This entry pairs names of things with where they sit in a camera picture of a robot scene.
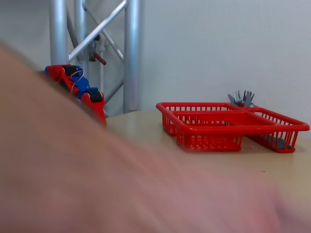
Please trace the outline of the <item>blurred bare person hand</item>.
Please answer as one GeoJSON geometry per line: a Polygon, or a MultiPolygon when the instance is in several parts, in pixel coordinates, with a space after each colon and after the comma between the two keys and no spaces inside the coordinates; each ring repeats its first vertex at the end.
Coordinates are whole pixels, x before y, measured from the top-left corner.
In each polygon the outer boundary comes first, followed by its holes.
{"type": "Polygon", "coordinates": [[[131,144],[0,47],[3,233],[308,233],[258,173],[131,144]]]}

